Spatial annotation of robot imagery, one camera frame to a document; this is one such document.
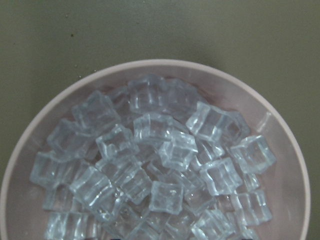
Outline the pile of clear ice cubes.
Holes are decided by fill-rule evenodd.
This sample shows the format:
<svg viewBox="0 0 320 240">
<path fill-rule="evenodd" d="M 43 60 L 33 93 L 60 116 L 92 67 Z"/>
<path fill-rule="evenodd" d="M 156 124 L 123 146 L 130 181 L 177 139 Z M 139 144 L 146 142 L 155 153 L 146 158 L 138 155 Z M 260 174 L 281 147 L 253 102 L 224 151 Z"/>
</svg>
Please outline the pile of clear ice cubes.
<svg viewBox="0 0 320 240">
<path fill-rule="evenodd" d="M 146 75 L 71 109 L 36 154 L 46 240 L 256 240 L 276 158 L 243 116 Z"/>
</svg>

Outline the pink bowl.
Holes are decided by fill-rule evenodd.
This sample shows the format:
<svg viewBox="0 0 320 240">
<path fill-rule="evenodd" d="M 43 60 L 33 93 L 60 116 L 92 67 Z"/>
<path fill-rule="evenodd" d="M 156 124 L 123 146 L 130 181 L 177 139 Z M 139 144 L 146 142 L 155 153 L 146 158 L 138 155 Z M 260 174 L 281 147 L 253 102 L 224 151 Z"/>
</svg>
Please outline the pink bowl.
<svg viewBox="0 0 320 240">
<path fill-rule="evenodd" d="M 41 240 L 48 214 L 45 191 L 29 181 L 36 153 L 71 106 L 92 91 L 110 91 L 148 73 L 177 77 L 199 87 L 210 103 L 241 112 L 264 134 L 277 157 L 263 182 L 273 221 L 259 230 L 261 239 L 317 240 L 320 237 L 320 76 L 301 64 L 270 66 L 266 72 L 237 76 L 208 64 L 184 60 L 130 61 L 78 75 L 20 74 L 11 81 L 8 101 L 0 102 L 0 237 Z"/>
</svg>

